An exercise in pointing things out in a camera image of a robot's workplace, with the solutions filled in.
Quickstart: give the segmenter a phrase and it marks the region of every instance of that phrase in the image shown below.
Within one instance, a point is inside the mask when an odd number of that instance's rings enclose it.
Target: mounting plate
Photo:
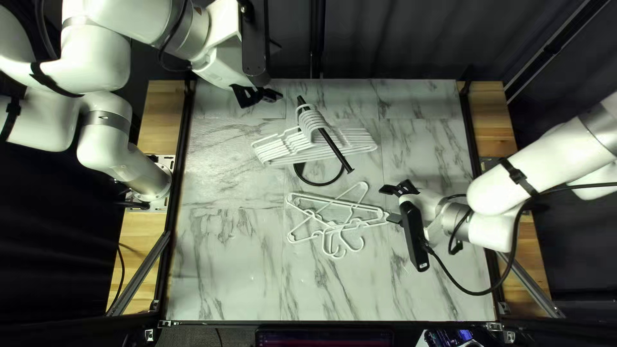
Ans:
[[[155,156],[157,158],[156,164],[166,173],[172,174],[175,168],[176,156],[175,155],[163,155],[163,154],[148,154],[148,156]],[[139,194],[134,191],[129,191],[126,194],[125,201],[141,201],[139,200]],[[161,198],[150,201],[150,208],[142,210],[135,207],[128,207],[126,210],[130,212],[140,213],[167,213],[167,205],[169,205],[169,191]]]

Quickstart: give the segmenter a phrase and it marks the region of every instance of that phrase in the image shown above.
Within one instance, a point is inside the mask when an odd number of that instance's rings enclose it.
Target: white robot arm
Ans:
[[[404,227],[407,224],[410,257],[416,268],[422,270],[426,266],[421,265],[428,261],[424,253],[426,246],[448,240],[453,232],[461,241],[509,253],[516,232],[515,220],[530,197],[564,183],[573,186],[617,182],[616,161],[617,93],[614,93],[590,111],[552,128],[471,182],[466,194],[469,206],[416,188],[408,180],[397,186],[386,185],[380,191],[399,197],[400,221]],[[591,200],[614,191],[617,186],[576,189],[574,193],[581,199]],[[406,215],[414,218],[421,215],[423,225],[429,227],[412,230],[413,222],[405,221]],[[423,244],[424,248],[414,243]]]
[[[79,161],[137,191],[162,199],[171,177],[128,142],[132,109],[110,93],[130,75],[130,42],[137,40],[190,61],[199,76],[227,90],[252,87],[242,72],[239,6],[216,0],[64,0],[61,55],[36,62],[15,16],[0,6],[0,70],[27,87],[23,100],[0,96],[0,137],[44,151],[64,151],[78,114],[85,117]]]

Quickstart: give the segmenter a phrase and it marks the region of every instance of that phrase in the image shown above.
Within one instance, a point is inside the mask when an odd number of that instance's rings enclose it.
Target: wooden board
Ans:
[[[175,154],[184,103],[184,81],[151,81],[141,121],[138,147],[146,154]],[[165,213],[124,213],[120,247],[125,263],[123,288],[131,280],[165,228]],[[147,311],[154,298],[157,261],[125,310],[125,314]],[[116,256],[114,276],[107,307],[111,305],[120,284],[122,267]]]
[[[459,82],[459,90],[464,83]],[[473,82],[470,88],[470,107],[473,128],[480,157],[507,157],[516,153],[516,141],[510,113],[506,105],[502,82]],[[549,285],[531,216],[523,216],[518,238],[516,260],[538,285],[549,293]],[[526,317],[546,317],[514,274],[503,283],[503,293],[512,314]]]

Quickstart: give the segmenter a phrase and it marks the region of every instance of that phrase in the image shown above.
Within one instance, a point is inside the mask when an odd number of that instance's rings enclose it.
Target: pile of hangers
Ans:
[[[350,191],[358,187],[363,189],[363,193],[360,199],[356,203],[341,200],[343,196],[345,196],[347,193],[349,193]],[[334,259],[340,259],[344,257],[347,254],[347,250],[352,251],[352,252],[361,251],[365,245],[364,238],[360,237],[360,246],[358,248],[355,248],[349,243],[349,241],[347,241],[347,238],[346,236],[343,235],[343,233],[352,232],[359,228],[371,228],[371,227],[378,227],[380,225],[386,225],[388,223],[386,219],[389,215],[388,212],[383,211],[379,207],[361,204],[362,199],[364,198],[367,192],[368,192],[368,184],[366,182],[358,182],[354,184],[348,190],[345,190],[342,194],[340,194],[334,199],[322,198],[321,196],[315,196],[315,195],[303,194],[303,193],[289,193],[287,195],[285,202],[291,207],[293,207],[295,210],[303,213],[306,216],[306,218],[303,221],[301,221],[300,224],[293,227],[287,233],[287,241],[292,244],[297,244],[297,243],[303,243],[303,242],[312,240],[314,238],[321,237],[321,250],[326,255]],[[323,203],[324,205],[320,207],[319,209],[317,209],[316,211],[313,211],[311,209],[301,208],[300,204],[302,203],[302,201],[311,201],[313,203]],[[323,213],[323,211],[327,207],[330,207],[330,206],[349,208],[349,215],[347,216],[345,220],[339,223],[336,223],[334,221],[324,221],[320,213]],[[356,210],[368,211],[369,213],[374,214],[374,216],[366,218],[366,219],[361,219],[359,217],[352,218]],[[318,224],[321,225],[320,228],[310,232],[308,236],[304,238],[296,237],[294,233],[297,232],[298,229],[301,226],[305,225],[309,220],[316,221]],[[341,252],[340,245],[336,246],[335,250],[332,250],[332,245],[333,245],[335,236],[338,236],[341,244],[344,246],[344,248],[342,249],[342,252]]]
[[[285,165],[335,157],[325,136],[320,136],[320,129],[328,133],[344,156],[367,153],[378,148],[366,129],[331,127],[313,104],[298,106],[296,120],[297,127],[251,144],[259,161],[263,164]]]

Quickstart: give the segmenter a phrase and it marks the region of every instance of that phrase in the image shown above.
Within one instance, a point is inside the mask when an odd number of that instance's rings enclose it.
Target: marble surface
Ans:
[[[397,212],[397,199],[377,192],[384,183],[409,178],[444,194],[465,191],[471,167],[462,116],[453,106],[458,107],[455,82],[275,84],[285,95],[286,104],[277,106],[284,108],[284,117],[260,113],[257,107],[238,112],[222,101],[229,96],[198,96],[196,103],[202,106],[196,108],[191,127],[167,319],[494,319],[491,296],[465,295],[434,259],[428,271],[416,272],[398,226],[348,232],[350,243],[358,246],[362,237],[366,246],[342,259],[323,254],[319,238],[296,245],[284,239],[304,219],[284,204],[289,192],[335,197],[366,181],[370,190],[363,202]],[[294,125],[298,94],[316,104],[335,126],[365,127],[379,149],[349,156],[355,171],[327,187],[301,182],[291,165],[262,166],[250,143]],[[310,162],[304,175],[323,182],[340,168],[335,159]],[[312,223],[298,232],[308,235],[316,227]],[[333,246],[337,245],[340,241],[335,240]],[[473,290],[489,286],[481,248],[466,244],[449,256],[445,247],[440,244],[436,252],[459,282]]]

